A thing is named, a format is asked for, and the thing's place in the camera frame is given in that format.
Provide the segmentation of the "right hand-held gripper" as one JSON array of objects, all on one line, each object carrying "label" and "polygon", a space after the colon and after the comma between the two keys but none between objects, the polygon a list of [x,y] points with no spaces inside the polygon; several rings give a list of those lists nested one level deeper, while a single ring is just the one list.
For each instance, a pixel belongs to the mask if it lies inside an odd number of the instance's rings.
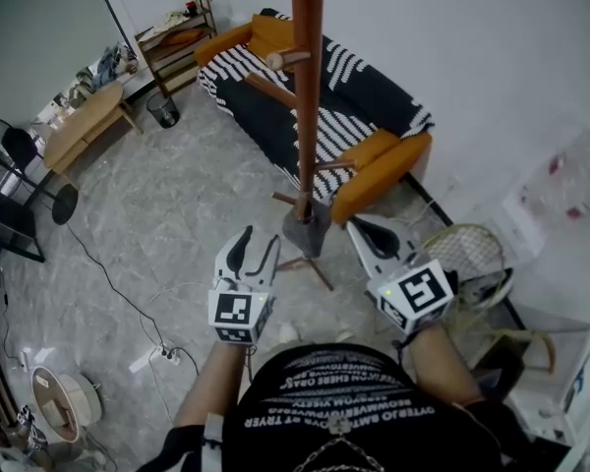
[{"label": "right hand-held gripper", "polygon": [[446,314],[454,292],[438,260],[414,252],[389,272],[389,259],[406,258],[415,249],[415,239],[403,224],[380,215],[353,215],[347,231],[371,278],[367,290],[377,310],[402,335],[414,334]]}]

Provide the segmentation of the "grey cloth garment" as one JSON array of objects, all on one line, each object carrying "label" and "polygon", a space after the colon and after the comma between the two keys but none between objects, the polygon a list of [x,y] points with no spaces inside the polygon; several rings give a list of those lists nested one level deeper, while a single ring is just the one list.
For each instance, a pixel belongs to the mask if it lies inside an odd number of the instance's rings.
[{"label": "grey cloth garment", "polygon": [[310,210],[303,220],[292,208],[282,222],[284,237],[308,259],[317,259],[323,250],[325,235],[331,226],[330,209],[315,199],[309,202]]}]

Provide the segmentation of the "wooden coat stand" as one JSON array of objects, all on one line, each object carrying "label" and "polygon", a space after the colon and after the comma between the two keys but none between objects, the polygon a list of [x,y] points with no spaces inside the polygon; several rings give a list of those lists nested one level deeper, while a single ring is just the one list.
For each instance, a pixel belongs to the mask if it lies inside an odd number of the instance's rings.
[{"label": "wooden coat stand", "polygon": [[[309,212],[309,202],[314,198],[315,174],[318,171],[348,168],[354,165],[350,160],[335,160],[321,164],[316,162],[323,10],[324,0],[292,0],[294,47],[272,52],[266,58],[266,66],[272,70],[280,70],[284,67],[294,69],[295,92],[293,94],[257,74],[249,74],[246,77],[246,82],[249,85],[296,111],[299,144],[299,191],[295,198],[277,192],[273,193],[272,197],[291,205],[291,209],[295,207],[296,215],[301,220]],[[288,270],[298,264],[311,268],[325,288],[333,289],[330,281],[317,265],[316,259],[308,259],[302,252],[300,257],[279,264],[277,269]]]}]

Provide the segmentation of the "person's left forearm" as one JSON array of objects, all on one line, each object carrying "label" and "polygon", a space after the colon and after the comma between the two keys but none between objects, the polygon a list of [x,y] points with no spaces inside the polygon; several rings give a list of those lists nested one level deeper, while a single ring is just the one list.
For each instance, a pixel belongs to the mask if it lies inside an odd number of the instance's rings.
[{"label": "person's left forearm", "polygon": [[174,428],[201,426],[226,415],[239,397],[248,347],[216,341],[173,419]]}]

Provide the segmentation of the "person's right forearm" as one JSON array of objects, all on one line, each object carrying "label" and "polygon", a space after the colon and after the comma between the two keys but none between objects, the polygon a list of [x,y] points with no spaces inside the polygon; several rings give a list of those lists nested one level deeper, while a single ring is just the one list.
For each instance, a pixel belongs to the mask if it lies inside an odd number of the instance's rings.
[{"label": "person's right forearm", "polygon": [[418,387],[446,404],[467,406],[483,394],[441,324],[420,330],[409,344]]}]

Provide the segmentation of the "wooden shelf unit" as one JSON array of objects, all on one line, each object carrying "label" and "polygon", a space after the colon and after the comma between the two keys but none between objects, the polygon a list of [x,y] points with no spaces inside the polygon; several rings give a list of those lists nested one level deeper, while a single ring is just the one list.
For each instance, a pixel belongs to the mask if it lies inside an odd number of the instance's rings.
[{"label": "wooden shelf unit", "polygon": [[171,95],[196,80],[196,51],[216,36],[212,0],[192,0],[184,10],[168,12],[137,33],[135,41],[157,87]]}]

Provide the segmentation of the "orange sofa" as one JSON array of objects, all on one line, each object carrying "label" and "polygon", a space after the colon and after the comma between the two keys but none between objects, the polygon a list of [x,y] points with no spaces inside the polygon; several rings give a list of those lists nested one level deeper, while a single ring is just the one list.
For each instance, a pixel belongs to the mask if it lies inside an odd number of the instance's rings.
[{"label": "orange sofa", "polygon": [[[215,54],[214,41],[224,34],[198,47],[200,69],[204,60]],[[344,223],[372,205],[410,171],[431,144],[429,130],[404,140],[384,129],[375,131],[335,159],[350,160],[353,166],[316,173],[315,199],[329,204],[335,223]]]}]

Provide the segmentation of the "black mesh trash bin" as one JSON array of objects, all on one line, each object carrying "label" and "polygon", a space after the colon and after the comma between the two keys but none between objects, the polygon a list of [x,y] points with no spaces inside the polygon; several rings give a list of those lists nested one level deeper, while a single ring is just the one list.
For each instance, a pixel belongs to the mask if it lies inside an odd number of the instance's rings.
[{"label": "black mesh trash bin", "polygon": [[161,91],[147,100],[147,111],[163,129],[174,127],[180,119],[174,100]]}]

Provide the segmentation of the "black standing fan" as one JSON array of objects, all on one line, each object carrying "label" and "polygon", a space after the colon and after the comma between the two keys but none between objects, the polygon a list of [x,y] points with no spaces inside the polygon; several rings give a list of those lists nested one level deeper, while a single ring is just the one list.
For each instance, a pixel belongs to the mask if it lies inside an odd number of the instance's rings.
[{"label": "black standing fan", "polygon": [[50,209],[54,223],[57,225],[67,224],[78,204],[78,190],[71,184],[67,184],[57,194],[53,194],[40,183],[33,182],[27,175],[26,170],[22,171],[17,168],[1,144],[4,132],[9,127],[13,126],[0,119],[0,171],[4,171],[7,177],[15,177],[20,183],[29,186],[33,196],[43,195],[49,198],[52,201],[52,207]]}]

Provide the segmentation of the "round wooden box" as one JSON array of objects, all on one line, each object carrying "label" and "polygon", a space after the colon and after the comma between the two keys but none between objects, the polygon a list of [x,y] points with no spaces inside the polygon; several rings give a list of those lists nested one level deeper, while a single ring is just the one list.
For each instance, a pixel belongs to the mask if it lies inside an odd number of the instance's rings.
[{"label": "round wooden box", "polygon": [[76,443],[102,417],[97,390],[81,374],[55,375],[38,366],[31,372],[30,387],[39,416],[60,441]]}]

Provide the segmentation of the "white storage box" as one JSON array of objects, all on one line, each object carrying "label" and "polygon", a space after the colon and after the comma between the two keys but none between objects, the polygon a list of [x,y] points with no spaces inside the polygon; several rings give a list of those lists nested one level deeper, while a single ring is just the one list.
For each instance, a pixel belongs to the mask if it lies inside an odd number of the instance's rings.
[{"label": "white storage box", "polygon": [[517,306],[522,328],[496,323],[472,332],[487,341],[480,370],[498,370],[490,393],[526,415],[572,419],[590,412],[590,323]]}]

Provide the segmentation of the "oval wooden table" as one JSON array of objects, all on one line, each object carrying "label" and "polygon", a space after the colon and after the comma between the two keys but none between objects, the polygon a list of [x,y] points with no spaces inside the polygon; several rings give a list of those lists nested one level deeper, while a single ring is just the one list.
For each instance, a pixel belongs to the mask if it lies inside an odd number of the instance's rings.
[{"label": "oval wooden table", "polygon": [[68,116],[48,139],[43,165],[55,174],[64,174],[69,166],[118,120],[123,119],[138,133],[142,129],[124,99],[124,87],[113,82],[92,94]]}]

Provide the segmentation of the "orange cushion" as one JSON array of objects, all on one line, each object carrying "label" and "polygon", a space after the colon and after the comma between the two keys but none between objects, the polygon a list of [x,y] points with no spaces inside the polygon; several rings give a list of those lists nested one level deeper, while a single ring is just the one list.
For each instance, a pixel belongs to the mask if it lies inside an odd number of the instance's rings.
[{"label": "orange cushion", "polygon": [[294,27],[290,20],[255,14],[252,18],[252,37],[247,45],[264,64],[271,52],[294,47]]}]

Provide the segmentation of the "black cloth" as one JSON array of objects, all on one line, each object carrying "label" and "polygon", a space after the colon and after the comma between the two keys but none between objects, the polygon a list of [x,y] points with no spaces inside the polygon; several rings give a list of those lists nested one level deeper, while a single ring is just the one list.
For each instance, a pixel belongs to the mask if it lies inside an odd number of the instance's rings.
[{"label": "black cloth", "polygon": [[40,157],[33,138],[23,129],[7,128],[1,144],[16,167],[22,171],[25,171],[37,157]]}]

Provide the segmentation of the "black frame stand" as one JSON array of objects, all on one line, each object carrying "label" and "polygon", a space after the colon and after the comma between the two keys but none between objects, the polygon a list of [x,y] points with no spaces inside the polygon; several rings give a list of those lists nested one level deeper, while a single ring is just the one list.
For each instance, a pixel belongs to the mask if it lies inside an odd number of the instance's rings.
[{"label": "black frame stand", "polygon": [[0,193],[0,249],[44,263],[32,211]]}]

